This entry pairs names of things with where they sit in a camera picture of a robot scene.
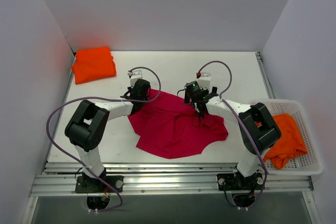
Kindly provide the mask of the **crimson red t-shirt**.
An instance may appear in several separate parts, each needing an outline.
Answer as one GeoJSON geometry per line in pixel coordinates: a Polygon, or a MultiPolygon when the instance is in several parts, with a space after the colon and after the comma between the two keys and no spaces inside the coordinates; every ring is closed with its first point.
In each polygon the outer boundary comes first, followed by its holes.
{"type": "Polygon", "coordinates": [[[201,154],[208,145],[227,139],[222,117],[206,115],[198,119],[192,107],[182,104],[182,98],[152,89],[149,98],[155,96],[158,98],[128,117],[140,136],[137,148],[175,159],[201,154]]]}

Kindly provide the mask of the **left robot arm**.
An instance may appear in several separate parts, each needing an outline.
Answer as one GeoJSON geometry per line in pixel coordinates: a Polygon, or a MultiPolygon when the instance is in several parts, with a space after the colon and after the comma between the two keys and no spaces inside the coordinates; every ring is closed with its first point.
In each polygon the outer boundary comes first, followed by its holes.
{"type": "Polygon", "coordinates": [[[93,103],[83,100],[78,105],[65,128],[65,136],[75,146],[79,159],[84,163],[83,173],[88,176],[87,186],[94,192],[105,188],[106,172],[102,164],[98,145],[100,144],[107,122],[137,113],[144,101],[149,99],[150,83],[138,79],[128,87],[121,97],[125,101],[93,103]]]}

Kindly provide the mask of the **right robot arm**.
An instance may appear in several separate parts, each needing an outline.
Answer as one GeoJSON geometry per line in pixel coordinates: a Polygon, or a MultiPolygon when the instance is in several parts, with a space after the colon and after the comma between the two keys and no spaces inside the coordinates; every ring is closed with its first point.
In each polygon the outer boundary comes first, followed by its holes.
{"type": "Polygon", "coordinates": [[[200,117],[219,116],[238,124],[246,151],[236,166],[238,172],[233,175],[233,182],[238,188],[246,188],[259,166],[267,170],[262,155],[281,138],[281,131],[266,105],[224,100],[216,88],[209,92],[197,81],[187,83],[184,90],[184,102],[190,103],[200,117]]]}

